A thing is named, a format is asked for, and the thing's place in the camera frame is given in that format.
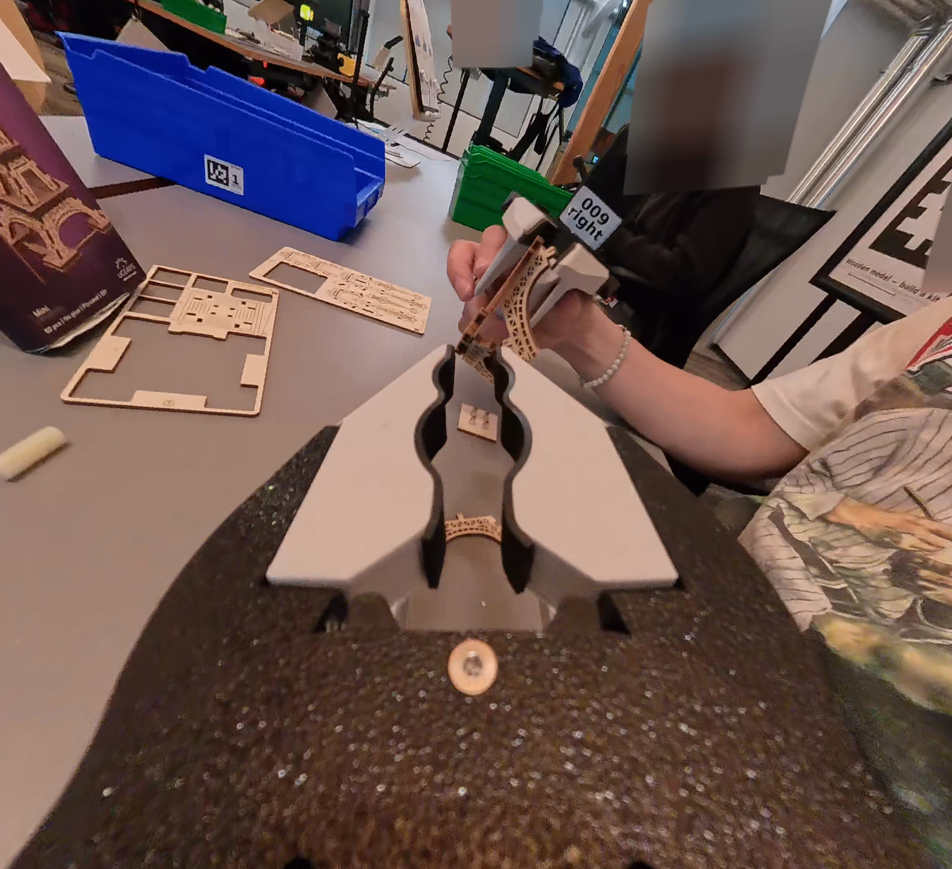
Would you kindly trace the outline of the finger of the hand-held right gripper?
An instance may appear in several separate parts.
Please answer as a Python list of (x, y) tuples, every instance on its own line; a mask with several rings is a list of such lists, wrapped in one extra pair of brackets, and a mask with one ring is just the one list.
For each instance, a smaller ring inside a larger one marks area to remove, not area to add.
[(610, 280), (608, 268), (582, 244), (573, 244), (547, 268), (530, 292), (530, 328), (535, 329), (566, 292), (592, 297)]
[(476, 283), (476, 296), (493, 297), (536, 241), (541, 242), (543, 249), (557, 249), (554, 221), (526, 197), (509, 196), (504, 204), (502, 225), (506, 239)]

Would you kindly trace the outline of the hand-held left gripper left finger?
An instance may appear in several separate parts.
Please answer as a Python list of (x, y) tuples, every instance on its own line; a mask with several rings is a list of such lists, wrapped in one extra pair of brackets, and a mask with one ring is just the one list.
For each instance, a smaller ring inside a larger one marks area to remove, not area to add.
[(411, 594), (437, 588), (446, 557), (446, 444), (456, 355), (435, 348), (353, 410), (334, 436), (268, 566), (272, 586), (384, 598), (408, 628)]

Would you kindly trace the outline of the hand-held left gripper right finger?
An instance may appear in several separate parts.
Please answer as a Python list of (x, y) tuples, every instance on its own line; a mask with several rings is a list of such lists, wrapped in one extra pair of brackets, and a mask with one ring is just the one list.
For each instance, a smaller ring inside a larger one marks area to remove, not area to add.
[(506, 580), (544, 629), (565, 601), (667, 590), (679, 575), (622, 447), (637, 443), (515, 353), (494, 355), (503, 484), (501, 560)]

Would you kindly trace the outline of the thin wooden lattice panel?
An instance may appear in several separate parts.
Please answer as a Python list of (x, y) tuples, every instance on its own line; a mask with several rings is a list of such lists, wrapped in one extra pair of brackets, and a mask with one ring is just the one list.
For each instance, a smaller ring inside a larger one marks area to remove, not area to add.
[(462, 332), (461, 338), (455, 348), (456, 353), (490, 384), (494, 382), (493, 364), (495, 352), (500, 347), (508, 347), (504, 345), (504, 341), (497, 342), (483, 337), (482, 328), (489, 316), (494, 314), (497, 310), (500, 310), (499, 305), (503, 299), (503, 288), (506, 285), (507, 279), (498, 292), (478, 310), (475, 317)]

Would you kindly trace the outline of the curved wooden lattice leg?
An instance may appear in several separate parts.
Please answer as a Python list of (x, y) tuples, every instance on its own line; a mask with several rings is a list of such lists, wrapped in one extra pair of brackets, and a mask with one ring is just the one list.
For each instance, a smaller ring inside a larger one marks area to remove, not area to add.
[(550, 272), (554, 255), (555, 248), (546, 247), (541, 241), (532, 244), (503, 288), (499, 309), (507, 330), (504, 345), (528, 363), (534, 361), (540, 351), (530, 326), (533, 293)]

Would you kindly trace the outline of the narrow wooden parts sheet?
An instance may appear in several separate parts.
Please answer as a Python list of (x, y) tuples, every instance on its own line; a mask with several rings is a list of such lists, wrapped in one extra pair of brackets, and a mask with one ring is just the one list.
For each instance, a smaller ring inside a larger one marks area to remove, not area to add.
[[(292, 268), (321, 280), (316, 290), (280, 281), (275, 271)], [(315, 255), (283, 247), (249, 272), (249, 277), (271, 287), (329, 304), (417, 336), (423, 336), (431, 299)]]

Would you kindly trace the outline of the person's right forearm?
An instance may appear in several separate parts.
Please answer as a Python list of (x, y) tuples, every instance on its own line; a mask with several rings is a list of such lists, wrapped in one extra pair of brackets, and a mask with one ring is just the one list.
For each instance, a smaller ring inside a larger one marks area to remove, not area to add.
[(669, 458), (729, 482), (775, 479), (805, 458), (750, 389), (726, 390), (635, 341), (595, 392)]

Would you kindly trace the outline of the grey desk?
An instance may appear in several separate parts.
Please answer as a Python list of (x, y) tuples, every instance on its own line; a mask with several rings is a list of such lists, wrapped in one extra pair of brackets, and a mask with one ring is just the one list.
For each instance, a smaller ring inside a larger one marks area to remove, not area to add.
[(648, 845), (649, 787), (609, 736), (557, 738), (558, 685), (619, 691), (594, 657), (506, 632), (502, 696), (454, 690), (454, 635), (403, 633), (375, 602), (314, 630), (316, 590), (263, 585), (315, 475), (319, 430), (455, 333), (444, 265), (458, 163), (387, 166), (353, 244), (181, 187), (108, 199), (146, 263), (247, 273), (283, 244), (431, 296), (422, 338), (290, 294), (255, 418), (69, 406), (83, 360), (4, 347), (2, 441), (69, 444), (2, 484), (2, 867), (279, 866), (466, 846), (500, 861), (609, 865)]

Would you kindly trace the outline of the person's right hand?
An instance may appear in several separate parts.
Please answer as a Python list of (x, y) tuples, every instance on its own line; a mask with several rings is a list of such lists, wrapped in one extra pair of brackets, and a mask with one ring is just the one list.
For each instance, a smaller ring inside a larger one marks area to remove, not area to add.
[[(464, 302), (461, 332), (490, 300), (476, 296), (474, 288), (505, 239), (503, 227), (492, 226), (482, 233), (480, 242), (456, 241), (448, 251), (448, 280)], [(615, 324), (599, 304), (576, 291), (565, 294), (532, 333), (540, 349), (558, 354), (575, 371), (582, 386), (603, 399), (616, 394), (630, 379), (635, 354), (642, 351), (630, 333)], [(504, 341), (507, 330), (503, 315), (490, 315), (482, 336)]]

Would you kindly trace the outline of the large green plastic bin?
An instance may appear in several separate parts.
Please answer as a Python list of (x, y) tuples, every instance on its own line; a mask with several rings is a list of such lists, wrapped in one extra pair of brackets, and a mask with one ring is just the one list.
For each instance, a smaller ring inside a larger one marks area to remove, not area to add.
[(448, 216), (482, 232), (501, 223), (506, 200), (512, 194), (527, 198), (554, 217), (574, 196), (572, 191), (550, 184), (541, 173), (494, 149), (471, 145), (460, 160)]

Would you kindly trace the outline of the white paper sheets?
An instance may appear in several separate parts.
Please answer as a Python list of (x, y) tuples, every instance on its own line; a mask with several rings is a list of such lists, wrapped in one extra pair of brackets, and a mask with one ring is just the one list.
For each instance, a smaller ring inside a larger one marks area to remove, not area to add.
[(387, 161), (403, 168), (415, 169), (423, 161), (454, 161), (451, 156), (408, 134), (398, 126), (383, 126), (380, 137), (385, 144)]

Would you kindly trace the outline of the square wooden plate with holes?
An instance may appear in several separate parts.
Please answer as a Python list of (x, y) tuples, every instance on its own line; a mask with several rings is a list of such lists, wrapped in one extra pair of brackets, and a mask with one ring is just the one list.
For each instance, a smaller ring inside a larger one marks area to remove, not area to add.
[(471, 404), (460, 406), (457, 431), (495, 444), (499, 440), (500, 417), (497, 412)]

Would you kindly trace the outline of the dark blue backpack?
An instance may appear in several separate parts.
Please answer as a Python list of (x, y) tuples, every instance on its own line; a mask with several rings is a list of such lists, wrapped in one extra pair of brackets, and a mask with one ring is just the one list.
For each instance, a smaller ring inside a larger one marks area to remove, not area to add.
[(531, 67), (550, 83), (562, 85), (563, 89), (557, 96), (558, 107), (561, 110), (576, 104), (584, 87), (580, 70), (541, 36), (533, 42)]

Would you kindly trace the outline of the slanted wooden beam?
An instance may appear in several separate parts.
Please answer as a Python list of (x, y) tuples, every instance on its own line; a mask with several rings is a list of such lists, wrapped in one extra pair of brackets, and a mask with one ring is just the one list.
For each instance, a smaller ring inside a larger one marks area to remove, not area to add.
[(632, 1), (565, 151), (549, 172), (548, 178), (553, 184), (566, 185), (575, 181), (577, 172), (574, 160), (589, 154), (599, 129), (625, 86), (625, 80), (644, 38), (651, 2), (652, 0)]

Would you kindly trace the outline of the black office chair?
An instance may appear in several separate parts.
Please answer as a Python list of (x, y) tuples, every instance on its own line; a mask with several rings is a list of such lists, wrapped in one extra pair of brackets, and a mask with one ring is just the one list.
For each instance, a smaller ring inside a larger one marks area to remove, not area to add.
[(757, 195), (748, 232), (731, 266), (695, 304), (677, 365), (686, 364), (696, 342), (719, 315), (779, 268), (836, 213)]

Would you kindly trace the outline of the poster board with blue figures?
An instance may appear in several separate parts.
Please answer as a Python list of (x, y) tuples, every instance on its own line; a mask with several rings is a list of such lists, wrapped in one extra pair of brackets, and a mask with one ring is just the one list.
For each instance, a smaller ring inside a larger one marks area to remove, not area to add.
[(401, 0), (401, 20), (413, 118), (432, 124), (439, 116), (439, 83), (423, 0)]

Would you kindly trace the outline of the wide wooden parts sheet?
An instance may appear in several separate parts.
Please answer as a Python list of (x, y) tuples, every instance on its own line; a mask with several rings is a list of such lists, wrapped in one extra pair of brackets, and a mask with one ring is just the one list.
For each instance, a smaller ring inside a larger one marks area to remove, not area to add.
[[(101, 406), (235, 417), (256, 417), (262, 409), (269, 356), (279, 304), (278, 291), (228, 278), (154, 265), (90, 350), (60, 393), (71, 406)], [(161, 328), (172, 338), (201, 338), (224, 345), (233, 337), (261, 341), (261, 352), (244, 356), (240, 387), (254, 393), (247, 408), (211, 406), (207, 394), (137, 389), (125, 400), (79, 392), (93, 374), (112, 375), (132, 347), (122, 333), (130, 325)]]

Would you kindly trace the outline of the person's printed white shirt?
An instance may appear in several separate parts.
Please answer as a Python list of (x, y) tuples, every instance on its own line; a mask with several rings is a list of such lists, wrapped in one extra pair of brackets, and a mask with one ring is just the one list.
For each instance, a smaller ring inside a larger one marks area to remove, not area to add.
[(753, 391), (806, 455), (740, 542), (801, 630), (949, 716), (950, 298)]

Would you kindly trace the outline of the black framed poster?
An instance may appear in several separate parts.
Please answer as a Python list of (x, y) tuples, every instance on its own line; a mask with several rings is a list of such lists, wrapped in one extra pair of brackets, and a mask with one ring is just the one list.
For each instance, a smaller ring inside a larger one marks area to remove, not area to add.
[(922, 281), (950, 191), (946, 125), (811, 278), (834, 300), (890, 323), (941, 298)]

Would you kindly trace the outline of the cream foam block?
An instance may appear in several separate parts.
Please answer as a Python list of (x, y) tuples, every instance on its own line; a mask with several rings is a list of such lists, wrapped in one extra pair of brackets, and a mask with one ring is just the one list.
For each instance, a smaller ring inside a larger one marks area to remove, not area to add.
[(1, 479), (12, 481), (53, 456), (67, 444), (65, 433), (45, 426), (1, 452)]

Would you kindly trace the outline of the blue plastic bin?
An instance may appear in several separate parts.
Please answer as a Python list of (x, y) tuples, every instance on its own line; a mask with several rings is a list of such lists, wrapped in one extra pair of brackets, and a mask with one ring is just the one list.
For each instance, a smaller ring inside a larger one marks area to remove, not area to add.
[(379, 138), (184, 54), (57, 35), (101, 156), (334, 242), (384, 193)]

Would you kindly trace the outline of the wooden background table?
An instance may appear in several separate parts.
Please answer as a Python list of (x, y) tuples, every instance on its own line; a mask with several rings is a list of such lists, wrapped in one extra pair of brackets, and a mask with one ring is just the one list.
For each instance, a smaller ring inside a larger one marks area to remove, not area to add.
[(238, 76), (319, 114), (344, 119), (373, 119), (373, 105), (396, 84), (389, 79), (377, 87), (373, 78), (351, 78), (313, 62), (295, 61), (260, 44), (218, 34), (165, 10), (155, 0), (122, 0), (136, 18), (171, 52), (184, 54), (201, 69), (211, 66)]

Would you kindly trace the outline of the silver pipes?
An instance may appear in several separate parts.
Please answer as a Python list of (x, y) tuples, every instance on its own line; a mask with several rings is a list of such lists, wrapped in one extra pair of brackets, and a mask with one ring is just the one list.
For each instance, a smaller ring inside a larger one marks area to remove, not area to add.
[(821, 207), (871, 153), (898, 114), (916, 99), (950, 58), (951, 17), (925, 21), (830, 140), (787, 197), (805, 208)]

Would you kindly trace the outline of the purple puzzle box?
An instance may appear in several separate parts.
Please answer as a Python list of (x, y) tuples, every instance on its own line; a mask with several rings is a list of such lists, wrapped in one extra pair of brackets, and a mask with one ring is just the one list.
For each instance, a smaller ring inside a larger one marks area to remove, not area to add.
[(3, 69), (2, 334), (23, 352), (46, 352), (97, 323), (146, 277)]

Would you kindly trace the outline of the small green bin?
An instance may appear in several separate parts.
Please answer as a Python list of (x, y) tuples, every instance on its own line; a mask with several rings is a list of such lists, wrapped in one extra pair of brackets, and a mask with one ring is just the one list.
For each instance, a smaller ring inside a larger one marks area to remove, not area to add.
[(165, 11), (203, 30), (219, 35), (226, 33), (227, 17), (214, 6), (208, 6), (199, 0), (159, 0), (159, 4)]

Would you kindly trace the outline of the tan wooden board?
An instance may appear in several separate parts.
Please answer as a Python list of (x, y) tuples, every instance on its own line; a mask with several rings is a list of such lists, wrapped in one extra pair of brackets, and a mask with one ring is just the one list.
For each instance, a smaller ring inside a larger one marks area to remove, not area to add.
[(30, 27), (14, 0), (1, 0), (1, 64), (40, 114), (51, 79)]

